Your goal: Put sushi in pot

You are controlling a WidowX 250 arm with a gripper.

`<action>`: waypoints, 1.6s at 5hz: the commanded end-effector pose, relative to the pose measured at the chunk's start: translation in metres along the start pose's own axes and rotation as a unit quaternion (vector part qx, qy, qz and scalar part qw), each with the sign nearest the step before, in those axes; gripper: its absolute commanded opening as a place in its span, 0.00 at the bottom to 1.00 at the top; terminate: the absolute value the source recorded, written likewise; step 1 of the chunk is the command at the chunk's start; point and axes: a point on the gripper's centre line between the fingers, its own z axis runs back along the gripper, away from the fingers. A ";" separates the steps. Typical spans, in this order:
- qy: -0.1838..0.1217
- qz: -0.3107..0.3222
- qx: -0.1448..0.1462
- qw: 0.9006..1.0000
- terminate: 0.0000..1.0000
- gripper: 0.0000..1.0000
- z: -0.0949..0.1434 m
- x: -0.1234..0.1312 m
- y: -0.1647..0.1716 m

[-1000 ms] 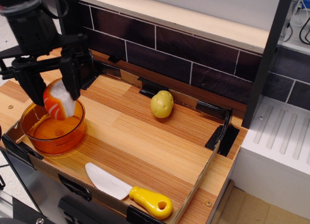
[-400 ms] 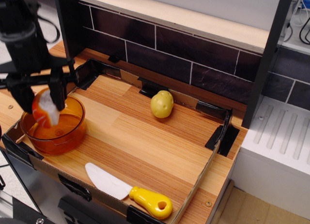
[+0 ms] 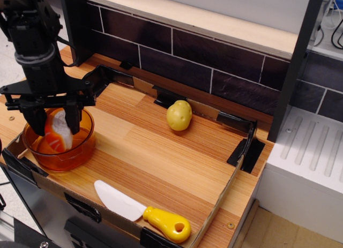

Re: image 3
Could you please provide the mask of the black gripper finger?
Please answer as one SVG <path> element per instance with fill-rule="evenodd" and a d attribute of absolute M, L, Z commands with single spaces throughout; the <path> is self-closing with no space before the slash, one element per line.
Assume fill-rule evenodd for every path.
<path fill-rule="evenodd" d="M 21 113 L 36 134 L 45 136 L 47 114 L 44 107 L 22 107 Z"/>
<path fill-rule="evenodd" d="M 83 104 L 75 100 L 67 100 L 63 107 L 66 123 L 73 135 L 80 131 L 80 121 L 82 120 L 83 108 Z"/>

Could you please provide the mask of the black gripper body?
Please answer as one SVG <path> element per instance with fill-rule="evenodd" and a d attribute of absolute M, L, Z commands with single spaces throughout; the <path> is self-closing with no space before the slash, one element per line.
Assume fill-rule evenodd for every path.
<path fill-rule="evenodd" d="M 94 84 L 67 75 L 58 51 L 49 51 L 38 56 L 14 54 L 16 62 L 23 68 L 26 79 L 1 87 L 10 110 L 19 109 L 19 101 L 13 95 L 28 99 L 41 99 L 45 108 L 63 107 L 71 102 L 84 106 L 95 105 Z"/>

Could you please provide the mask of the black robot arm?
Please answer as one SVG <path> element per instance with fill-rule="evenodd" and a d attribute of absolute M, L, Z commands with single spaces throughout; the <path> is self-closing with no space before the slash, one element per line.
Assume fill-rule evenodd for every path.
<path fill-rule="evenodd" d="M 58 34 L 59 14 L 47 0 L 1 0 L 1 30 L 13 43 L 26 79 L 1 87 L 8 110 L 19 110 L 32 130 L 44 135 L 46 109 L 62 108 L 72 134 L 80 131 L 82 110 L 95 105 L 93 83 L 65 73 Z"/>

